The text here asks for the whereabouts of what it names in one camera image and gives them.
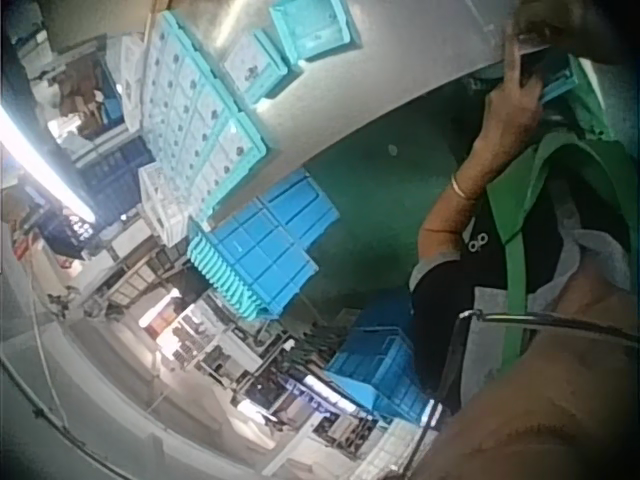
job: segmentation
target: blue crate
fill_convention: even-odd
[[[318,267],[264,206],[247,210],[207,234],[208,243],[277,317]]]
[[[211,239],[193,222],[189,230],[187,255],[196,268],[243,318],[251,321],[262,316],[266,306],[220,255]]]
[[[251,57],[249,51],[257,52],[258,57]],[[259,59],[264,60],[264,65],[252,64]],[[267,96],[289,71],[273,42],[260,29],[240,37],[224,61],[224,68],[251,105]]]
[[[406,288],[389,290],[379,295],[360,312],[352,328],[381,329],[397,328],[410,336],[413,321],[411,294]]]
[[[257,199],[305,250],[340,218],[320,187],[303,169]]]
[[[400,330],[352,331],[325,372],[370,411],[420,425],[429,399],[414,370],[411,344]]]
[[[280,0],[270,11],[292,64],[351,41],[347,11],[341,0]]]

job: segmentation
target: hand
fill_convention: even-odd
[[[524,149],[542,115],[542,80],[533,76],[521,84],[520,53],[511,25],[507,27],[504,66],[504,81],[487,96],[482,131],[474,145],[497,171]]]

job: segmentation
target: gold bracelet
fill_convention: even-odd
[[[453,188],[453,191],[456,192],[456,194],[460,198],[462,198],[463,200],[466,200],[467,202],[471,201],[471,198],[465,195],[465,193],[462,190],[460,190],[460,186],[458,185],[458,182],[456,182],[455,173],[451,174],[451,187]]]

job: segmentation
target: skin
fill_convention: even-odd
[[[457,251],[474,199],[525,146],[540,118],[541,85],[521,86],[518,46],[505,46],[504,84],[487,103],[482,133],[451,187],[420,231],[421,258]],[[609,284],[583,258],[554,310],[594,323],[637,331],[637,298]],[[607,476],[620,448],[637,433],[638,368],[635,350],[544,331],[518,363],[479,392],[436,438],[413,479],[581,479]]]

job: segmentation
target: white plastic crate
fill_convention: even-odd
[[[152,163],[138,175],[144,211],[163,243],[172,247],[187,235],[189,207],[162,166]]]

